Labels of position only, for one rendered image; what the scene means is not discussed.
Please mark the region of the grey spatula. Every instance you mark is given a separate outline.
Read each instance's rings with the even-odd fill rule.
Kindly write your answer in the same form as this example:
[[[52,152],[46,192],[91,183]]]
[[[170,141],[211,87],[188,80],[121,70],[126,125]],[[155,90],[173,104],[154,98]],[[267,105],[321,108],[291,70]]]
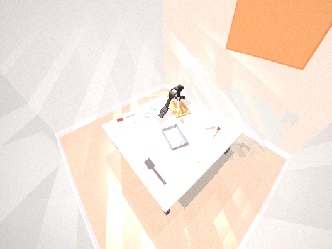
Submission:
[[[147,160],[145,160],[143,163],[148,167],[149,170],[152,169],[155,172],[155,174],[157,175],[157,177],[162,181],[162,183],[164,185],[166,184],[166,182],[163,180],[163,178],[161,177],[161,175],[154,168],[155,164],[149,158]]]

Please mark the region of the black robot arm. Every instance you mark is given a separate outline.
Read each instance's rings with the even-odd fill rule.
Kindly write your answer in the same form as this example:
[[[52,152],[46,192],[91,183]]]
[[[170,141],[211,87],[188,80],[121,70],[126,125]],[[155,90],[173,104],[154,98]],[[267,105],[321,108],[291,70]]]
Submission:
[[[176,90],[177,92],[174,92],[172,90]],[[178,93],[180,94],[181,91],[184,89],[184,86],[182,84],[178,84],[178,86],[175,86],[174,88],[171,88],[171,90],[169,91],[169,98],[167,99],[167,102],[165,104],[165,106],[160,110],[159,113],[159,117],[163,118],[165,116],[165,114],[167,114],[168,110],[169,110],[169,104],[172,100],[172,98]]]

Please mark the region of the light wooden board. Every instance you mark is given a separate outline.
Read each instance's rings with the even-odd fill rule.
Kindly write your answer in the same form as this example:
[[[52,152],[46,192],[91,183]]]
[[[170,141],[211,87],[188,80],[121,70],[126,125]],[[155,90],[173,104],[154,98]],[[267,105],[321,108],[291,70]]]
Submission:
[[[169,108],[176,118],[192,113],[181,100],[179,101],[179,107],[177,107],[177,100],[175,100],[170,102]]]

